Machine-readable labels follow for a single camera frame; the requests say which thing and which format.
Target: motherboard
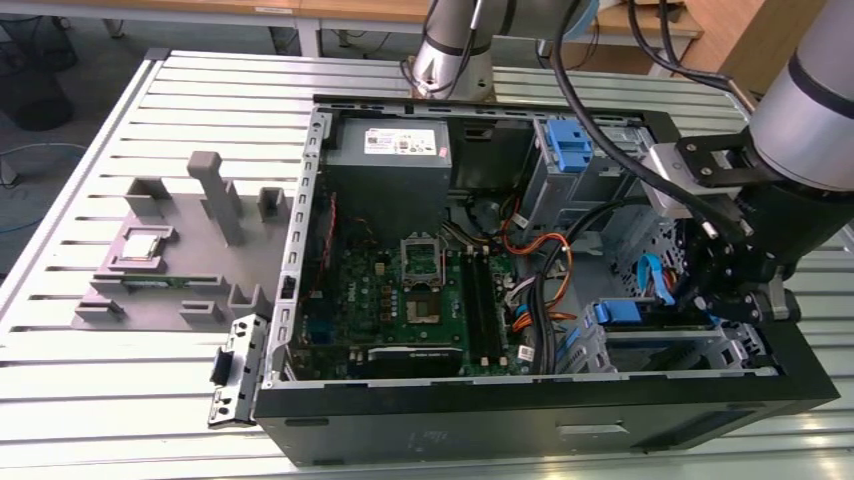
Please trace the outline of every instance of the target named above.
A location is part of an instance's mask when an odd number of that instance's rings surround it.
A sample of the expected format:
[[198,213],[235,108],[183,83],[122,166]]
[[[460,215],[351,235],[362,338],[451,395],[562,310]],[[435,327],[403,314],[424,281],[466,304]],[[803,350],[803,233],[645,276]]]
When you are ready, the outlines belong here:
[[291,351],[298,378],[519,373],[503,319],[506,254],[414,237],[400,248],[346,250],[338,263],[327,291],[306,302],[302,345]]

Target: black mesh trash bin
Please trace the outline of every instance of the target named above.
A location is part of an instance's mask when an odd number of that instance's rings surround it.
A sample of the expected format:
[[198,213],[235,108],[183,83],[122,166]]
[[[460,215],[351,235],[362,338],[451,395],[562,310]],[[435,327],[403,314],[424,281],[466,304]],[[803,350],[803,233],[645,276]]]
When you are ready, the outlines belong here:
[[54,73],[12,42],[0,43],[0,111],[31,131],[59,127],[74,114]]
[[0,14],[0,26],[31,59],[60,72],[78,63],[78,54],[60,17]]

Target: open computer tower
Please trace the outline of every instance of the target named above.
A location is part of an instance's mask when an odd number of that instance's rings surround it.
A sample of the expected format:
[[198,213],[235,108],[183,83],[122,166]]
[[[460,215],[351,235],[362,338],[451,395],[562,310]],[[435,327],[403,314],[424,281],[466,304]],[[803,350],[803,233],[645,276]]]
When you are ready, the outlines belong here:
[[[635,179],[558,107],[315,101],[274,315],[235,322],[228,365],[246,368],[222,376],[212,426],[258,422],[298,465],[649,452],[837,398],[797,324],[623,310],[659,301],[642,256],[671,280],[693,267],[689,227],[645,205],[573,244],[555,310],[577,318],[555,322],[555,370],[537,374],[513,292],[542,255],[502,237],[566,232],[642,195]],[[679,138],[665,113],[594,113],[638,161]]]

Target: floor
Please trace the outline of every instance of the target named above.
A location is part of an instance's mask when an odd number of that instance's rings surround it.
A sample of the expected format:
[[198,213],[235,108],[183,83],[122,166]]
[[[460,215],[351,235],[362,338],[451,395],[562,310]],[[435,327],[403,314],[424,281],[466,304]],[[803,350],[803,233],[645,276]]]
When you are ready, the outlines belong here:
[[[299,54],[299,41],[290,29],[214,26],[132,21],[124,24],[126,36],[111,39],[96,19],[71,19],[68,36],[79,63],[58,74],[75,105],[75,119],[50,132],[25,132],[0,114],[0,155],[19,146],[41,142],[88,145],[150,47],[214,52]],[[418,51],[420,37],[410,34],[367,32],[351,37],[348,48],[324,32],[324,54],[330,57],[399,60]],[[534,42],[498,40],[494,63],[537,67]],[[0,188],[0,281],[35,231],[28,225],[43,217],[82,156],[74,147],[37,147],[4,155],[20,174],[15,189]]]

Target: blue drive bay latch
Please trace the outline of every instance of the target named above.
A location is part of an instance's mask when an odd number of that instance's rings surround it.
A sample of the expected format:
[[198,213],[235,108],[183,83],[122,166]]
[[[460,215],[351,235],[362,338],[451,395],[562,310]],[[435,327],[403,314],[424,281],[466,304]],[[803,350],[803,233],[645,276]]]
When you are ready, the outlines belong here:
[[581,173],[593,158],[593,142],[575,120],[546,121],[549,145],[558,157],[558,168],[563,173]]

